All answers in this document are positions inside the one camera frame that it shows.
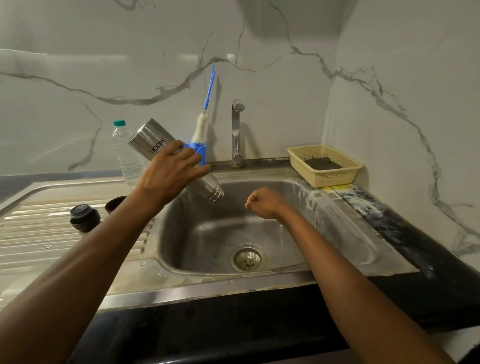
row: countertop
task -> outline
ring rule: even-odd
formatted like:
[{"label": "countertop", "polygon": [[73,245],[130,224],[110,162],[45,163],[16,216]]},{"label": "countertop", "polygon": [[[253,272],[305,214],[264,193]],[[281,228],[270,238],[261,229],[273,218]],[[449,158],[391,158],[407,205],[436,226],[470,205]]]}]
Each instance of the countertop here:
[{"label": "countertop", "polygon": [[[34,181],[117,175],[119,170],[0,177],[0,200]],[[352,186],[335,191],[420,270],[371,282],[430,333],[480,324],[476,271],[368,193]],[[347,347],[313,284],[99,313],[68,362],[266,363]]]}]

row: stainless steel flask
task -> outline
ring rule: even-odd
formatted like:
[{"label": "stainless steel flask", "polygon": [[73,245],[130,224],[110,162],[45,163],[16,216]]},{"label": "stainless steel flask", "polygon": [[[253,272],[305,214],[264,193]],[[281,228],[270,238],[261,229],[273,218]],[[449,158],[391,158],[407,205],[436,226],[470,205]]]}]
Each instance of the stainless steel flask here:
[{"label": "stainless steel flask", "polygon": [[[155,154],[173,141],[175,138],[163,126],[156,120],[150,119],[138,129],[137,134],[130,139],[128,144],[144,157],[152,160]],[[222,187],[211,173],[190,182],[185,188],[193,194],[207,199],[210,203],[219,200],[224,195]]]}]

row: person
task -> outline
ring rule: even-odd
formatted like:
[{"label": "person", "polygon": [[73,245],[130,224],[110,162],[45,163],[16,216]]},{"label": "person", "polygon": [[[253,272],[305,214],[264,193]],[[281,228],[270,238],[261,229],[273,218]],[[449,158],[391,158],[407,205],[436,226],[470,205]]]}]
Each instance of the person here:
[{"label": "person", "polygon": [[[0,363],[68,359],[145,225],[210,171],[194,168],[201,156],[191,148],[174,154],[182,146],[175,141],[158,153],[122,204],[0,312]],[[453,363],[277,192],[254,191],[246,207],[288,229],[338,329],[364,363]]]}]

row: drain hole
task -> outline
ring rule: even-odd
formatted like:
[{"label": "drain hole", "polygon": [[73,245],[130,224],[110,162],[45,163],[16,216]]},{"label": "drain hole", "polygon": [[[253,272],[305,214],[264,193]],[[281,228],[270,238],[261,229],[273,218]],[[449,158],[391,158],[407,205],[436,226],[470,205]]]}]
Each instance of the drain hole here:
[{"label": "drain hole", "polygon": [[237,251],[233,257],[233,262],[241,270],[257,270],[262,263],[262,256],[258,250],[253,248],[243,248]]}]

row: bottle mouth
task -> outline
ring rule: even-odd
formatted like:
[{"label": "bottle mouth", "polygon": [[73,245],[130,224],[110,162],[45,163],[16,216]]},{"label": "bottle mouth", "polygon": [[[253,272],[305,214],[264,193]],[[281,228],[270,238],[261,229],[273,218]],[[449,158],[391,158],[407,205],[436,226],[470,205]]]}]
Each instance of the bottle mouth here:
[{"label": "bottle mouth", "polygon": [[223,192],[222,187],[218,183],[215,187],[215,190],[213,191],[212,195],[207,199],[208,203],[213,203],[215,201],[220,200],[223,196],[225,195],[225,192]]}]

